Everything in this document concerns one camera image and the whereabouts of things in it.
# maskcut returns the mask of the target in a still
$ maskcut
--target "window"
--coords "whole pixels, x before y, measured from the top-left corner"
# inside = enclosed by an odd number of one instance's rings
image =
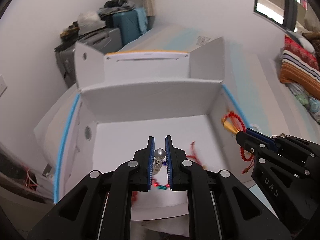
[[[256,0],[255,12],[284,29],[297,31],[304,27],[307,0]]]

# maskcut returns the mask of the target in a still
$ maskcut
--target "suitcase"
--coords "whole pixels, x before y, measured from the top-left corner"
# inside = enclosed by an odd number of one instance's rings
[[[78,41],[99,50],[103,54],[116,52],[123,47],[118,28],[98,30],[87,34]],[[75,44],[65,50],[56,52],[58,68],[69,88],[76,83],[74,52]]]
[[[136,11],[115,13],[113,15],[113,26],[120,28],[123,46],[141,36]]]

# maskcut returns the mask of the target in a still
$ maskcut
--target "screw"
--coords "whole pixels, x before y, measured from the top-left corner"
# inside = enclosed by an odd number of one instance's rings
[[[93,179],[95,179],[95,178],[97,178],[99,176],[100,176],[99,171],[91,171],[90,172],[90,177],[93,178]]]
[[[129,166],[129,167],[132,167],[132,168],[133,168],[133,167],[136,167],[137,165],[138,165],[138,162],[137,162],[137,161],[129,161],[129,162],[128,162],[128,166]]]
[[[190,161],[190,160],[184,160],[184,161],[182,162],[182,165],[183,165],[183,166],[186,166],[186,167],[190,167],[190,166],[192,165],[192,161]]]
[[[221,176],[224,177],[224,178],[227,178],[230,176],[230,172],[227,171],[227,170],[223,170],[220,172]]]

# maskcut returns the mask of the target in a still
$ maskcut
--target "open box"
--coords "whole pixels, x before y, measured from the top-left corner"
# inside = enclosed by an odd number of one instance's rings
[[[155,138],[155,149],[173,146],[190,154],[196,141],[198,158],[207,170],[228,169],[246,186],[253,185],[235,137],[221,118],[234,110],[223,85],[223,55],[214,42],[193,52],[144,51],[103,55],[76,44],[75,66],[80,94],[75,98],[58,154],[55,201],[92,170],[115,170]],[[155,175],[167,183],[166,168]],[[188,214],[186,192],[140,192],[131,220],[152,220]]]

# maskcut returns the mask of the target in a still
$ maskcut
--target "striped pillow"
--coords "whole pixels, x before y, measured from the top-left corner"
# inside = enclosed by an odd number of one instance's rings
[[[316,58],[288,35],[285,36],[281,83],[297,82],[316,98],[320,98],[320,72]]]

